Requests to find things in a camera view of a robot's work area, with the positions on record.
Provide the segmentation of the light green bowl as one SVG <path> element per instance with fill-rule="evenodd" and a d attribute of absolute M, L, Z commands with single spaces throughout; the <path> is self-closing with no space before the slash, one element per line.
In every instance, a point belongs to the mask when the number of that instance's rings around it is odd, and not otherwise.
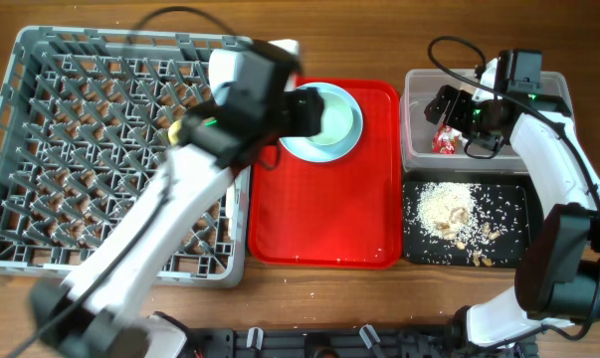
<path fill-rule="evenodd" d="M 307 140 L 318 146 L 333 145 L 343 140 L 352 128 L 353 113 L 341 96 L 321 92 L 324 109 L 321 116 L 321 132 Z"/>

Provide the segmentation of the white plastic spoon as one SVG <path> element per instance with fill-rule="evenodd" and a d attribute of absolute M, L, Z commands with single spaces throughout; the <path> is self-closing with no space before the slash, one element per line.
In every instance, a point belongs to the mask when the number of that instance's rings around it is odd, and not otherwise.
<path fill-rule="evenodd" d="M 225 216 L 232 220 L 235 211 L 236 204 L 236 187 L 232 184 L 227 190 L 225 194 Z"/>

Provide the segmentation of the light blue plate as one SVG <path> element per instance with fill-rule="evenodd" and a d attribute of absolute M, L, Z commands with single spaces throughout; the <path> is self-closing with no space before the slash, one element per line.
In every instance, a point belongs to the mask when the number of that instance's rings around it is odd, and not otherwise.
<path fill-rule="evenodd" d="M 352 128 L 346 137 L 333 145 L 318 146 L 307 137 L 283 137 L 282 146 L 294 157 L 307 162 L 326 163 L 335 161 L 348 154 L 358 143 L 363 132 L 363 114 L 356 99 L 345 89 L 324 82 L 313 82 L 299 86 L 299 89 L 315 88 L 321 92 L 335 93 L 344 98 L 353 113 Z"/>

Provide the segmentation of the red candy wrapper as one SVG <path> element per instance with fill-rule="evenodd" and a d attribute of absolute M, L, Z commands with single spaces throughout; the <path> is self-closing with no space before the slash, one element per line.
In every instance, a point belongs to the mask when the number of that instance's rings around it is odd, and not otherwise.
<path fill-rule="evenodd" d="M 455 154 L 461 133 L 448 126 L 441 125 L 432 140 L 432 152 L 436 154 Z"/>

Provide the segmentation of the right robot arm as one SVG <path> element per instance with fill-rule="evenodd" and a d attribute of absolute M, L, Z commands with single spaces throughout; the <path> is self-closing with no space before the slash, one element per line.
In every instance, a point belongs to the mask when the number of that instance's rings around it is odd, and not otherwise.
<path fill-rule="evenodd" d="M 502 51 L 477 67 L 475 92 L 445 85 L 424 109 L 428 121 L 491 152 L 511 146 L 543 210 L 514 286 L 465 313 L 466 341 L 479 351 L 547 330 L 576 341 L 600 321 L 600 179 L 577 141 L 568 104 L 543 93 L 541 67 L 539 51 Z"/>

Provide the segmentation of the small blue food bowl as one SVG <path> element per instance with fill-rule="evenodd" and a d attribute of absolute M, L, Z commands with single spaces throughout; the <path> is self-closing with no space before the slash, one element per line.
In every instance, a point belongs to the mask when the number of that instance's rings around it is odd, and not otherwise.
<path fill-rule="evenodd" d="M 211 95 L 221 105 L 225 102 L 228 87 L 237 79 L 237 71 L 241 66 L 239 52 L 216 49 L 211 53 L 208 65 L 208 80 Z"/>

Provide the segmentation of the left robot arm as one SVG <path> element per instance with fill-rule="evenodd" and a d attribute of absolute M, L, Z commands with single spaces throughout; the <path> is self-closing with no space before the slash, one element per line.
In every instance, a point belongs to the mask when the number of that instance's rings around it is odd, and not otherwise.
<path fill-rule="evenodd" d="M 64 357 L 178 357 L 184 328 L 139 310 L 158 272 L 204 212 L 279 138 L 317 132 L 323 101 L 314 89 L 265 91 L 226 86 L 188 108 L 172 130 L 148 186 L 114 231 L 60 283 L 38 281 L 30 292 L 36 331 L 11 351 L 41 341 Z"/>

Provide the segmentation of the yellow plastic cup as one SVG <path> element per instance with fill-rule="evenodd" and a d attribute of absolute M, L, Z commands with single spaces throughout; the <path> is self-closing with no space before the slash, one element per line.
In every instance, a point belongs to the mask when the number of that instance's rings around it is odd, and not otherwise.
<path fill-rule="evenodd" d="M 180 144 L 180 130 L 182 128 L 182 120 L 178 119 L 174 121 L 167 130 L 167 137 L 171 146 L 179 146 Z"/>

